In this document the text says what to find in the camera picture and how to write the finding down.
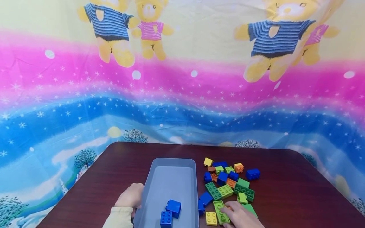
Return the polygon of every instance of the blue striped shirt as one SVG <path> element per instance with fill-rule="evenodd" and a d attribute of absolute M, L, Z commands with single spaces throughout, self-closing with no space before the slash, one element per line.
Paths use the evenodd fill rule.
<path fill-rule="evenodd" d="M 293 54 L 298 41 L 314 22 L 314 20 L 303 22 L 262 21 L 249 24 L 250 41 L 256 39 L 251 56 L 263 55 L 267 58 L 275 58 Z M 279 26 L 279 30 L 273 38 L 270 38 L 269 30 L 272 26 Z"/>
<path fill-rule="evenodd" d="M 84 6 L 84 9 L 94 27 L 96 37 L 101 37 L 107 41 L 129 40 L 127 28 L 129 19 L 133 16 L 91 3 Z M 104 12 L 102 21 L 96 17 L 96 10 Z"/>

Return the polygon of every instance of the fabric backdrop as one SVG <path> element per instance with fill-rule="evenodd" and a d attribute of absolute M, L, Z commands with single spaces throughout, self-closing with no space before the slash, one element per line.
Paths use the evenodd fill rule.
<path fill-rule="evenodd" d="M 365 1 L 91 2 L 1 2 L 1 228 L 116 141 L 292 149 L 365 213 Z"/>

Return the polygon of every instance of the yellow teddy bear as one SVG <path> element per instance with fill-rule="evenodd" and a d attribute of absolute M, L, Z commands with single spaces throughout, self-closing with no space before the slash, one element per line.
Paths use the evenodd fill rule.
<path fill-rule="evenodd" d="M 79 19 L 93 25 L 99 56 L 105 63 L 112 53 L 119 65 L 134 65 L 127 29 L 137 27 L 140 20 L 124 13 L 127 8 L 128 0 L 90 0 L 77 9 Z"/>
<path fill-rule="evenodd" d="M 247 82 L 257 82 L 270 70 L 277 81 L 292 62 L 298 41 L 315 28 L 309 20 L 321 6 L 319 0 L 263 0 L 267 20 L 235 29 L 235 39 L 254 42 L 251 60 L 244 72 Z"/>
<path fill-rule="evenodd" d="M 171 26 L 157 21 L 166 7 L 168 0 L 135 0 L 137 13 L 141 19 L 138 27 L 132 31 L 136 38 L 141 37 L 142 55 L 151 59 L 155 54 L 159 60 L 165 60 L 161 35 L 170 36 L 174 30 Z"/>
<path fill-rule="evenodd" d="M 334 26 L 326 25 L 327 20 L 333 15 L 336 10 L 340 8 L 344 0 L 330 0 L 327 9 L 323 17 L 318 21 L 318 26 L 309 35 L 304 47 L 300 51 L 298 57 L 293 62 L 293 65 L 297 65 L 303 58 L 305 65 L 313 65 L 319 62 L 319 43 L 321 38 L 333 38 L 339 34 L 339 29 Z"/>

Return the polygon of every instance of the pink striped shirt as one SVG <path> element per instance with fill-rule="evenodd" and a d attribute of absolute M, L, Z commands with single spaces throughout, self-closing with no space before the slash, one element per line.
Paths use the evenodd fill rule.
<path fill-rule="evenodd" d="M 164 28 L 162 22 L 141 22 L 138 27 L 142 31 L 142 40 L 161 40 L 161 33 Z"/>
<path fill-rule="evenodd" d="M 326 24 L 323 24 L 323 25 L 320 25 L 320 26 L 316 27 L 314 29 L 314 31 L 311 32 L 311 34 L 309 35 L 309 38 L 306 42 L 306 45 L 313 45 L 315 43 L 319 43 L 322 36 L 327 31 L 328 27 L 329 26 L 326 25 Z"/>

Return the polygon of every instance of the pile of blocks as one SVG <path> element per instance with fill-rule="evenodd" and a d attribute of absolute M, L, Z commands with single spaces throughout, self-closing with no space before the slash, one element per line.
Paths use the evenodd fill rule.
<path fill-rule="evenodd" d="M 204 174 L 205 188 L 207 189 L 198 200 L 199 216 L 205 212 L 207 225 L 218 226 L 223 223 L 230 223 L 228 216 L 220 212 L 220 208 L 224 207 L 223 199 L 237 195 L 237 201 L 242 204 L 249 212 L 257 218 L 257 214 L 249 202 L 253 202 L 255 191 L 250 189 L 250 182 L 239 178 L 239 173 L 243 172 L 242 163 L 237 163 L 233 167 L 228 166 L 226 162 L 213 162 L 209 158 L 205 158 L 204 165 L 208 167 L 208 171 Z M 246 178 L 256 180 L 260 178 L 258 169 L 246 171 Z M 206 212 L 206 206 L 213 202 L 215 212 Z"/>
<path fill-rule="evenodd" d="M 178 219 L 181 211 L 181 203 L 169 200 L 165 211 L 161 212 L 160 226 L 161 228 L 172 228 L 172 218 Z"/>

